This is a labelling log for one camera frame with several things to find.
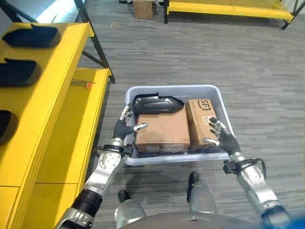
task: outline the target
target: yellow table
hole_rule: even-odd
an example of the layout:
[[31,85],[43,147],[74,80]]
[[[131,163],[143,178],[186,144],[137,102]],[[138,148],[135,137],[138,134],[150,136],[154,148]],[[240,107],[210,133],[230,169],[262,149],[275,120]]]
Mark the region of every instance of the yellow table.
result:
[[279,0],[165,0],[165,10],[165,23],[171,11],[274,18],[287,22],[294,17]]
[[[64,173],[75,173],[73,178],[78,177],[78,181],[73,180],[74,192],[78,192],[86,171],[92,136],[107,79],[111,74],[109,69],[75,71],[88,36],[94,35],[89,23],[59,23],[50,26],[58,28],[62,36],[61,42],[54,48],[14,48],[0,40],[0,62],[4,62],[4,58],[34,60],[41,67],[40,79],[35,84],[28,87],[0,89],[0,110],[9,110],[19,118],[19,126],[13,138],[0,146],[0,228],[22,227],[24,215],[29,214],[26,213],[26,209],[29,199],[33,199],[31,195],[33,188],[33,194],[37,193],[37,186],[34,185],[36,179],[41,183],[58,183],[59,180],[60,183],[68,183],[69,180],[62,180],[66,176]],[[14,23],[9,31],[24,27],[30,27],[30,24]],[[70,85],[73,75],[76,79],[95,81],[96,84],[93,84],[91,89]],[[62,112],[67,114],[68,111],[69,119],[66,117],[65,119]],[[66,136],[60,137],[66,128],[72,128],[69,134],[78,136],[81,140],[70,136],[69,140],[74,141],[74,145],[72,142],[66,142],[65,147],[62,148],[62,142],[57,141],[66,138]],[[58,173],[53,173],[59,168],[56,166],[62,164],[44,158],[44,155],[50,158],[52,150],[62,155],[64,151],[68,152],[60,158],[70,161],[70,155],[73,171],[69,172],[71,167],[63,165]],[[41,164],[46,169],[42,169],[43,174],[37,177]],[[57,174],[57,177],[50,176],[49,173]]]

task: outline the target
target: shelf leg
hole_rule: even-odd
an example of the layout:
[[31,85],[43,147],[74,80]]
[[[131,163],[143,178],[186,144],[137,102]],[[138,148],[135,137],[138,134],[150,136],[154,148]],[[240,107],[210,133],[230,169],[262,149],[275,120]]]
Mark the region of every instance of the shelf leg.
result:
[[168,23],[168,15],[167,15],[167,6],[168,6],[169,0],[163,1],[163,10],[164,10],[164,24]]
[[37,22],[34,18],[17,9],[13,5],[9,4],[6,0],[0,0],[0,8],[3,9],[5,14],[12,20],[12,22],[22,22],[18,15],[25,18],[29,22]]
[[291,19],[290,22],[286,22],[285,25],[282,27],[282,30],[285,30],[288,25],[295,19],[295,17],[299,14],[299,12],[301,12],[301,10],[305,7],[305,0],[303,1],[303,3],[300,5],[300,7],[293,13],[294,17]]
[[[91,23],[91,21],[90,21],[90,18],[89,18],[89,16],[88,16],[87,12],[86,12],[86,9],[85,9],[85,6],[84,6],[82,0],[74,0],[74,2],[75,2],[75,5],[76,5],[77,10],[78,10],[78,12],[79,12],[79,14],[80,14],[80,16],[81,16],[82,21],[83,21],[83,22],[89,22],[89,24],[91,25],[91,28],[92,28],[93,33],[94,33],[94,36],[91,37],[91,40],[92,40],[92,43],[93,43],[93,45],[94,45],[94,47],[95,47],[96,52],[98,53],[98,55],[99,55],[99,57],[100,57],[100,59],[101,59],[101,63],[102,63],[101,66],[103,66],[103,67],[105,67],[105,68],[109,68],[110,71],[111,71],[111,73],[112,73],[112,70],[111,70],[111,68],[110,68],[110,66],[109,66],[109,64],[108,64],[108,62],[107,62],[106,56],[105,56],[105,54],[104,54],[104,52],[103,52],[103,50],[102,50],[102,47],[101,47],[101,45],[100,45],[100,42],[99,42],[99,40],[98,40],[98,38],[97,38],[97,36],[96,36],[96,33],[95,33],[95,31],[94,31],[94,28],[93,28],[93,26],[92,26],[92,23]],[[90,59],[93,60],[94,57],[93,57],[92,55],[90,55],[90,54],[87,53],[87,52],[85,52],[85,53],[87,54],[87,55],[86,55],[86,54],[83,53],[85,56],[87,56],[88,58],[90,58]],[[111,75],[109,76],[109,78],[110,78],[110,80],[111,80],[112,83],[115,83],[115,79],[114,79],[113,74],[111,74]]]

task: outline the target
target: black metal frame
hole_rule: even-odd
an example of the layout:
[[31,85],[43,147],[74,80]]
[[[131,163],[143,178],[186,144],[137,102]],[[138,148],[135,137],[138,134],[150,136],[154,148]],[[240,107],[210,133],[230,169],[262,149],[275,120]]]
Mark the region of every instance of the black metal frame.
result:
[[[104,68],[109,68],[110,70],[110,80],[112,83],[115,83],[115,78],[112,74],[112,70],[107,62],[106,56],[102,50],[102,47],[100,45],[100,42],[96,36],[96,33],[93,29],[92,23],[90,21],[90,18],[86,12],[85,6],[82,2],[82,0],[74,0],[76,8],[79,12],[79,15],[81,16],[81,19],[83,22],[85,23],[89,23],[92,31],[94,33],[94,36],[91,37],[92,43],[95,47],[96,52],[98,53],[99,57],[101,60],[98,60],[97,58],[95,58],[94,56],[92,56],[91,54],[89,54],[86,51],[82,51],[82,54],[86,57],[88,57],[89,59],[93,60],[94,62],[98,63],[99,65],[101,65]],[[20,15],[21,17],[25,18],[26,20],[28,20],[29,22],[37,22],[34,18],[32,18],[31,16],[27,15],[26,13],[20,11],[19,9],[17,9],[16,7],[14,7],[13,5],[9,4],[8,2],[6,2],[6,0],[0,0],[0,8],[2,8],[2,10],[5,12],[5,14],[12,20],[12,22],[22,22],[22,20],[20,19],[20,17],[18,15]]]
[[305,7],[305,0],[302,2],[302,4],[299,6],[299,8],[297,8],[297,4],[298,4],[298,0],[295,1],[295,6],[294,6],[294,11],[292,12],[293,14],[293,18],[291,19],[290,22],[286,22],[285,25],[282,27],[282,30],[285,30],[288,25],[290,25],[290,23],[295,19],[295,17],[299,14],[299,12],[301,12],[301,10]]
[[163,0],[164,24],[168,23],[167,7],[170,0]]

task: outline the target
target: cardboard box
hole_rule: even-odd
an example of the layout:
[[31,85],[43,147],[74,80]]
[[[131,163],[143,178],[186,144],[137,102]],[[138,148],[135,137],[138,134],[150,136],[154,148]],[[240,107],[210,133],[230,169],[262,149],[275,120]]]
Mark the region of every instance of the cardboard box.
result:
[[176,153],[190,145],[185,106],[174,114],[141,114],[138,123],[148,123],[147,128],[137,132],[139,153]]
[[134,17],[139,19],[153,19],[152,0],[133,0]]
[[213,105],[209,99],[191,99],[186,105],[187,121],[189,124],[191,149],[205,149],[211,147],[210,144],[202,140],[206,137],[217,140],[211,133],[212,127],[209,126],[209,119],[215,117]]

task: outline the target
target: printed logo on box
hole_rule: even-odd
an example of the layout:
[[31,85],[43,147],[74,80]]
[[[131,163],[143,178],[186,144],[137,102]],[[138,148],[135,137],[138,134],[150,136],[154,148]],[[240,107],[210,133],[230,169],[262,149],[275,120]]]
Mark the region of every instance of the printed logo on box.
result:
[[202,109],[204,111],[211,110],[211,107],[209,105],[209,101],[207,101],[206,99],[197,100],[197,103],[198,103],[198,106],[200,107],[200,109]]

